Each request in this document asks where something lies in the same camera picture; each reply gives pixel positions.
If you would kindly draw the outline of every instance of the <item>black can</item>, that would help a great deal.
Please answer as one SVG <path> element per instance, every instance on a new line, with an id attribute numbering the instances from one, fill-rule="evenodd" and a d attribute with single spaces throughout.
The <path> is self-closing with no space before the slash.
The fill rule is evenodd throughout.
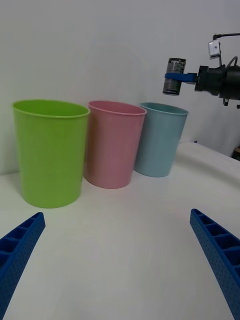
<path id="1" fill-rule="evenodd" d="M 166 73 L 167 74 L 183 74 L 186 65 L 186 59 L 169 58 Z M 178 96 L 181 89 L 181 81 L 173 79 L 165 79 L 163 93 L 165 95 Z"/>

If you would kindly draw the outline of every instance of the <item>white wall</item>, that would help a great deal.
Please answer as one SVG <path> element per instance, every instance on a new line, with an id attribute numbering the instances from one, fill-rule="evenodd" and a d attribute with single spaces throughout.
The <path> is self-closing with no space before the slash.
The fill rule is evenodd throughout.
<path id="1" fill-rule="evenodd" d="M 240 143 L 240 110 L 183 84 L 162 94 L 169 57 L 186 72 L 209 61 L 215 33 L 240 32 L 238 0 L 2 0 L 0 2 L 0 173 L 18 169 L 11 103 L 44 98 L 153 101 L 190 111 L 182 141 L 230 154 Z M 221 41 L 223 62 L 240 38 Z"/>

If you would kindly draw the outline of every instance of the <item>plastic cup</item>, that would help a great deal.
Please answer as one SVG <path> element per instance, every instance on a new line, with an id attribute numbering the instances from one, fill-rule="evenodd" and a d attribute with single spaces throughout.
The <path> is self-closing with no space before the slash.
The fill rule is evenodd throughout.
<path id="1" fill-rule="evenodd" d="M 84 177 L 116 189 L 129 184 L 146 110 L 121 102 L 91 101 Z"/>
<path id="2" fill-rule="evenodd" d="M 147 110 L 134 170 L 149 177 L 170 173 L 188 111 L 176 106 L 145 102 Z"/>
<path id="3" fill-rule="evenodd" d="M 13 104 L 26 202 L 57 208 L 79 197 L 89 113 L 84 106 L 63 101 L 24 100 Z"/>

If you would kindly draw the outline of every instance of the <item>green cup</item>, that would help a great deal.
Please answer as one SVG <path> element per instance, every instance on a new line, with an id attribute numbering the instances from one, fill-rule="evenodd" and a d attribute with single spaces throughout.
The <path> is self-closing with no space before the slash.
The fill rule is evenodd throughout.
<path id="1" fill-rule="evenodd" d="M 53 100 L 13 104 L 22 196 L 40 208 L 58 208 L 75 201 L 83 179 L 90 111 Z"/>

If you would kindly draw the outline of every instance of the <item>table surface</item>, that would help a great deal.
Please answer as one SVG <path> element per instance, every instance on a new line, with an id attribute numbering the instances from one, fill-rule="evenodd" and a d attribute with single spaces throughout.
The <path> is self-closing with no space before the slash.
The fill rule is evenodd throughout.
<path id="1" fill-rule="evenodd" d="M 76 202 L 42 210 L 4 320 L 233 319 L 189 220 L 198 208 L 240 238 L 239 207 L 240 162 L 195 143 L 179 145 L 168 177 L 83 180 Z M 0 176 L 0 238 L 38 211 L 17 173 Z"/>

